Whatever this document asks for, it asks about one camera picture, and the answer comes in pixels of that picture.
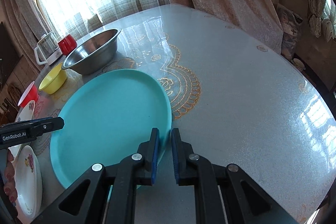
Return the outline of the left hand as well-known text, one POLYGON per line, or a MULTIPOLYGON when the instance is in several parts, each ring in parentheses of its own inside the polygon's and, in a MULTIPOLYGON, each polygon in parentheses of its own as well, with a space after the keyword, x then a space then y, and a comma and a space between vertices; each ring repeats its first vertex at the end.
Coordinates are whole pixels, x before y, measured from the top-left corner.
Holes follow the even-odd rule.
POLYGON ((9 200, 11 203, 14 203, 17 200, 18 197, 18 192, 15 187, 15 169, 12 164, 12 161, 14 160, 13 154, 11 151, 8 149, 7 150, 7 164, 6 168, 4 170, 4 176, 7 180, 7 182, 4 184, 4 191, 5 194, 8 196, 9 200))

